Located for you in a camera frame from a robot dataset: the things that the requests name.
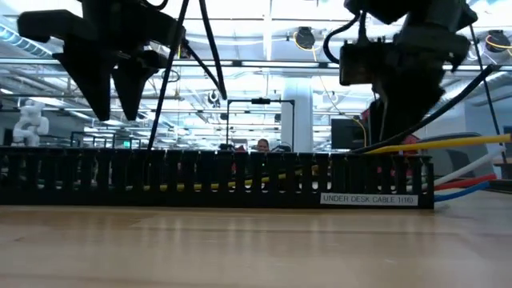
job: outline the white cable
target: white cable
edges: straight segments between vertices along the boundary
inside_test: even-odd
[[[435,180],[434,186],[439,186],[441,184],[447,183],[451,180],[454,180],[460,176],[463,176],[466,173],[469,173],[469,172],[479,168],[480,166],[486,164],[487,162],[491,161],[493,158],[500,155],[503,151],[505,151],[505,147],[500,146],[499,149],[497,149],[496,151],[488,153],[487,155],[480,157],[475,162],[472,162],[471,164],[468,164],[455,172],[452,172],[444,177],[441,177],[441,178]],[[428,184],[423,184],[422,190],[426,189],[427,185]],[[408,192],[412,191],[412,186],[408,186],[407,191]]]

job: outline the wooden table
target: wooden table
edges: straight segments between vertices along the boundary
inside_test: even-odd
[[[512,197],[435,212],[0,207],[1,288],[510,287]]]

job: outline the metal frame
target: metal frame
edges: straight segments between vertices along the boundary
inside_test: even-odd
[[[92,139],[93,139],[93,146],[96,144],[96,139],[97,138],[102,139],[104,141],[103,148],[106,148],[106,141],[109,138],[108,137],[95,136],[93,134],[108,134],[108,135],[112,135],[112,148],[111,149],[114,149],[114,144],[115,144],[116,140],[129,140],[130,141],[130,147],[127,148],[127,149],[132,149],[133,141],[138,141],[138,147],[139,148],[141,147],[141,144],[142,144],[142,140],[141,139],[133,139],[133,138],[128,138],[128,137],[116,137],[114,132],[105,132],[105,131],[98,131],[98,132],[72,131],[71,132],[71,136],[70,136],[70,147],[74,147],[75,135],[84,135],[84,136],[91,136],[92,137]]]
[[[294,151],[294,148],[295,148],[295,100],[268,100],[266,99],[267,101],[269,101],[269,103],[289,103],[291,104],[292,106],[292,113],[291,113],[291,121],[292,121],[292,126],[291,126],[291,150]],[[226,108],[226,114],[227,114],[227,120],[226,120],[226,144],[229,145],[230,144],[230,105],[231,103],[233,102],[242,102],[242,103],[247,103],[247,102],[250,102],[252,103],[254,100],[253,99],[228,99],[227,100],[227,108]]]

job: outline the white robot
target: white robot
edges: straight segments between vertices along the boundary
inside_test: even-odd
[[[43,103],[27,100],[20,108],[20,119],[13,128],[12,146],[39,146],[39,135],[48,134],[50,128],[48,118],[41,116],[44,106]]]

